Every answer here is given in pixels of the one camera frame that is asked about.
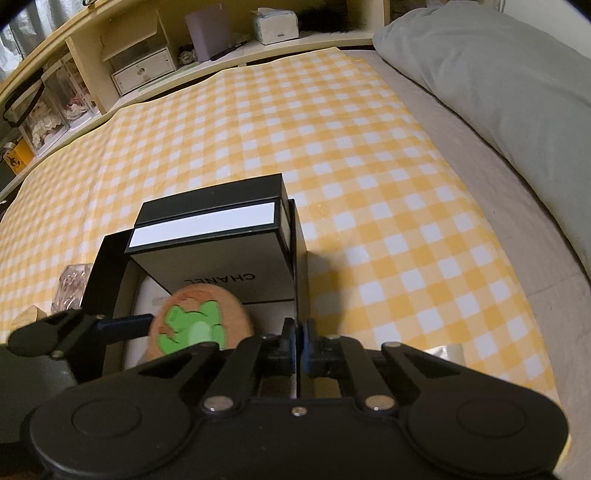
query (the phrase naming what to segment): black furry object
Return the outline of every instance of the black furry object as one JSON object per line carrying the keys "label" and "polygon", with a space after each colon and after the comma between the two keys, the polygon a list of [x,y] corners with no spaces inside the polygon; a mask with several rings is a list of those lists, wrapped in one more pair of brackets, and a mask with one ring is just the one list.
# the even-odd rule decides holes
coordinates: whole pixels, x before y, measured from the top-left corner
{"label": "black furry object", "polygon": [[326,3],[297,14],[298,29],[304,32],[335,33],[353,29],[346,7],[336,8]]}

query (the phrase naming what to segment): yellow box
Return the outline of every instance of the yellow box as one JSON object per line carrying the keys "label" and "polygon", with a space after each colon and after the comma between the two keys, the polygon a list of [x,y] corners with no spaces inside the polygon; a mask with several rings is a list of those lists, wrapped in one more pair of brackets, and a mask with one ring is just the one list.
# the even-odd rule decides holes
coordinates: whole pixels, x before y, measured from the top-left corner
{"label": "yellow box", "polygon": [[22,172],[32,159],[33,152],[23,138],[18,141],[13,150],[4,154],[4,161],[16,175]]}

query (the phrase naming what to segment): brown round object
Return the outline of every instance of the brown round object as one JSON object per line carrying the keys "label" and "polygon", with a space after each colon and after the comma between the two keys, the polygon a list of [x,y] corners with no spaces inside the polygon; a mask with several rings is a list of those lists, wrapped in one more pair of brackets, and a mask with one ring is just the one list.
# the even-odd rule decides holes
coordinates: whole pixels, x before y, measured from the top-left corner
{"label": "brown round object", "polygon": [[158,347],[158,335],[171,335],[171,327],[164,323],[167,312],[175,305],[185,312],[198,312],[206,301],[214,300],[218,303],[226,338],[226,349],[236,348],[243,338],[252,335],[252,326],[247,313],[242,308],[239,300],[224,288],[209,284],[195,284],[182,288],[171,295],[160,308],[158,315],[150,324],[148,334],[148,360],[154,360],[164,356]]}

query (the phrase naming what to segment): curtain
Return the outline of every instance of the curtain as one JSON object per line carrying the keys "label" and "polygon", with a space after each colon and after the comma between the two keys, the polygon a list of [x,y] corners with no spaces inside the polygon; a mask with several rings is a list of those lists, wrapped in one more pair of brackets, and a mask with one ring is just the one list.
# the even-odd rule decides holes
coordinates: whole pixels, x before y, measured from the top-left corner
{"label": "curtain", "polygon": [[0,80],[84,7],[82,0],[35,0],[0,32]]}

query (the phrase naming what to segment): white drawer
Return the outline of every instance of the white drawer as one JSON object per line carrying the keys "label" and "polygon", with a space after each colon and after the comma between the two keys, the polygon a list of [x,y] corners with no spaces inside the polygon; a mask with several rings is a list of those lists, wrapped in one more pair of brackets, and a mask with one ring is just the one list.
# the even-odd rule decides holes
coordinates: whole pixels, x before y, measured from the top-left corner
{"label": "white drawer", "polygon": [[173,59],[168,48],[155,51],[136,63],[115,72],[111,77],[121,95],[148,83],[166,73],[175,71]]}

